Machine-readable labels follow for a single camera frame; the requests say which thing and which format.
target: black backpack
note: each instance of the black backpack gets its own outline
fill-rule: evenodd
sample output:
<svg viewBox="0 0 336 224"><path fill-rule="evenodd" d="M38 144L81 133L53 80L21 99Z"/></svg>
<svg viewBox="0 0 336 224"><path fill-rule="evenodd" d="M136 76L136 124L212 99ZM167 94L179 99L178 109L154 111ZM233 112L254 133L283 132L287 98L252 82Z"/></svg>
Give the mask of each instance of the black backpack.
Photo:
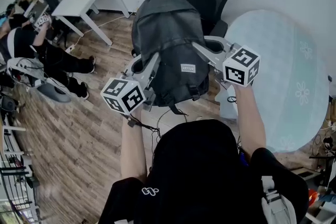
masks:
<svg viewBox="0 0 336 224"><path fill-rule="evenodd" d="M169 106L200 98L209 89L209 66L192 42L205 45L198 11L186 0L145 0L132 28L132 42L145 66L159 52L161 62L150 86L153 105Z"/></svg>

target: black pants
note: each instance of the black pants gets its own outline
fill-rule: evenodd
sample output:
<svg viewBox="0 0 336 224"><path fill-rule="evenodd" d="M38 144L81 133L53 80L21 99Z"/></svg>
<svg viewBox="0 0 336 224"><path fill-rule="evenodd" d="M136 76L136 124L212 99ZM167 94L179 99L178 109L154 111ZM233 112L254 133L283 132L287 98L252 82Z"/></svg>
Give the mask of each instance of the black pants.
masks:
<svg viewBox="0 0 336 224"><path fill-rule="evenodd" d="M40 53L40 61L44 64L47 76L56 79L78 97L85 97L87 89L77 79L69 78L67 72L90 73L93 63L89 59L78 59L64 50L52 45L46 46L45 53Z"/></svg>

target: gray strap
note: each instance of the gray strap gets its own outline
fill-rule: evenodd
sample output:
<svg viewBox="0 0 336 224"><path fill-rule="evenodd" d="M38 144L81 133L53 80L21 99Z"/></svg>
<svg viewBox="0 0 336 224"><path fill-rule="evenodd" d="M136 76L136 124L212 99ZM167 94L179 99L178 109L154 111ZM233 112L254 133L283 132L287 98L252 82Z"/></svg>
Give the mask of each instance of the gray strap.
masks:
<svg viewBox="0 0 336 224"><path fill-rule="evenodd" d="M17 28L10 31L7 37L7 48L8 48L8 52L11 58L14 58L14 36L15 36L16 29Z"/></svg>
<svg viewBox="0 0 336 224"><path fill-rule="evenodd" d="M266 198L261 199L261 206L268 224L297 224L292 203L274 189L272 176L261 177Z"/></svg>
<svg viewBox="0 0 336 224"><path fill-rule="evenodd" d="M114 224L133 224L133 220L127 222L126 219L115 221Z"/></svg>

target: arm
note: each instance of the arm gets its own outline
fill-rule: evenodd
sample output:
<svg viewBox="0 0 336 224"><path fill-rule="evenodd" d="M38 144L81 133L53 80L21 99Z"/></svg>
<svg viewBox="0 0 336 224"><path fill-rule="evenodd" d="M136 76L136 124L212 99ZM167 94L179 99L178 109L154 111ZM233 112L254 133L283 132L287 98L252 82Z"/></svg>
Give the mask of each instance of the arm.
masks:
<svg viewBox="0 0 336 224"><path fill-rule="evenodd" d="M30 24L30 20L24 22L24 23L21 25L21 27L24 28L26 25L29 25L29 24Z"/></svg>
<svg viewBox="0 0 336 224"><path fill-rule="evenodd" d="M49 22L45 22L40 29L40 32L36 35L34 42L33 42L33 46L41 46L44 42L44 39L46 37L47 34L47 30L49 29L50 23Z"/></svg>
<svg viewBox="0 0 336 224"><path fill-rule="evenodd" d="M336 194L320 194L318 201L326 201L336 204Z"/></svg>
<svg viewBox="0 0 336 224"><path fill-rule="evenodd" d="M259 114L251 86L243 88L234 85L238 106L238 125L242 147L251 158L253 152L266 147L264 123Z"/></svg>
<svg viewBox="0 0 336 224"><path fill-rule="evenodd" d="M136 109L132 115L141 121L141 108ZM123 118L121 133L121 177L135 177L144 182L147 178L147 167L142 129L138 125L128 126L128 120Z"/></svg>

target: wooden floor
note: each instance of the wooden floor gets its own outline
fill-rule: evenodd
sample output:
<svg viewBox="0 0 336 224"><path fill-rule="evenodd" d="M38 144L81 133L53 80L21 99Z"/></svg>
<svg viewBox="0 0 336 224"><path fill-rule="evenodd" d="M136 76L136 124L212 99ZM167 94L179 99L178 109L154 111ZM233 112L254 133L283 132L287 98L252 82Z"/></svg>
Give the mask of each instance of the wooden floor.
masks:
<svg viewBox="0 0 336 224"><path fill-rule="evenodd" d="M120 14L100 13L91 17L97 25L120 17ZM115 77L132 59L131 28L134 16L120 18L101 29L113 40L112 47L94 33L81 38L72 52L80 58L97 57L96 72L75 74L89 85L88 100L74 98L69 104L54 103L35 91L26 92L17 87L15 95L26 107L18 116L18 124L27 128L18 135L23 149L33 157L33 169L40 181L38 204L44 223L81 223L87 219L94 224L105 205L112 184L120 176L120 146L122 117L109 110L100 97L100 91L109 78ZM78 26L82 32L89 30L84 23ZM78 40L76 34L69 37L68 45ZM209 93L196 102L179 104L189 116L188 121L198 116L219 119L219 105L214 101L218 85L211 80ZM167 108L154 108L143 112L143 122L156 126L159 117ZM162 133L184 122L183 116L172 112L160 120ZM237 135L235 122L226 123ZM148 167L151 163L152 136L144 130L144 143ZM293 154L278 157L285 163L302 166L308 163L311 146Z"/></svg>

